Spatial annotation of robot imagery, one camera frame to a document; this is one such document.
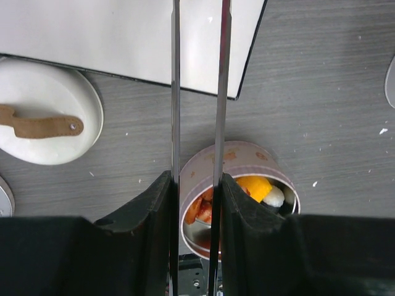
white debris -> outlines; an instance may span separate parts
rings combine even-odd
[[[379,134],[383,134],[383,133],[386,133],[388,131],[388,129],[387,128],[383,128],[380,132],[379,132]]]

lid handle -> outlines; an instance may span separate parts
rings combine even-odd
[[[84,130],[83,122],[74,116],[19,118],[14,108],[1,104],[0,125],[14,128],[15,135],[23,139],[78,136]]]

metal rod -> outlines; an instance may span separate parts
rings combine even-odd
[[[170,202],[169,295],[178,296],[178,233],[180,216],[180,0],[172,12],[172,198]]]
[[[222,0],[220,62],[218,71],[217,118],[215,123],[214,196],[212,204],[209,296],[217,294],[218,251],[220,240],[223,147],[225,143],[225,117],[227,113],[229,59],[231,39],[231,0]]]

wooden surface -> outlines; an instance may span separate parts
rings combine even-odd
[[[269,0],[241,97],[228,103],[227,139],[274,155],[303,213],[395,218],[395,110],[383,91],[394,54],[393,0]],[[16,215],[94,220],[170,168],[170,88],[87,76],[106,121],[86,155],[46,167],[0,151]],[[216,102],[181,95],[184,165],[214,142]]]

leather strap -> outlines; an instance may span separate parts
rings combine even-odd
[[[6,105],[0,105],[0,125],[14,128],[15,135],[24,139],[78,136],[84,130],[83,122],[74,116],[19,118],[14,108]]]

